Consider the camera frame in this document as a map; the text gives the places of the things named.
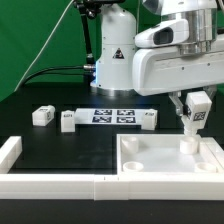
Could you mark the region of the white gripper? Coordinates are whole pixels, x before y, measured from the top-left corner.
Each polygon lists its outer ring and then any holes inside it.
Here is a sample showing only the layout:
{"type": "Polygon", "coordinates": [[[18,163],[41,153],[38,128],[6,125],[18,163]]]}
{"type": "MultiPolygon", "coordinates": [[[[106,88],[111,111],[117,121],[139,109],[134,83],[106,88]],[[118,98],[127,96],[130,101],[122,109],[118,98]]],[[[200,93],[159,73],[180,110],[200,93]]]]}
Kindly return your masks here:
{"type": "Polygon", "coordinates": [[[217,84],[224,83],[224,34],[211,43],[203,54],[182,55],[179,46],[189,37],[187,21],[171,20],[135,36],[132,65],[134,90],[142,95],[169,93],[178,116],[183,115],[181,93],[175,91],[204,87],[210,99],[217,84]]]}

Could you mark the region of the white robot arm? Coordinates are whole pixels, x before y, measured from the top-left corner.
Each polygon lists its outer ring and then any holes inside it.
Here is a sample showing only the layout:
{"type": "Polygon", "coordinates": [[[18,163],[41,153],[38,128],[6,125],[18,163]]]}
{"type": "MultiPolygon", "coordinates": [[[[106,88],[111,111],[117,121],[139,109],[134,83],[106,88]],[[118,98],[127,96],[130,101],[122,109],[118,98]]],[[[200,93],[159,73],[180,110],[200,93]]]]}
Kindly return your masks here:
{"type": "Polygon", "coordinates": [[[114,1],[101,9],[102,53],[96,62],[94,91],[142,96],[167,93],[179,100],[187,89],[203,88],[212,97],[224,84],[224,34],[217,12],[224,0],[141,0],[161,22],[138,32],[135,17],[114,1]]]}

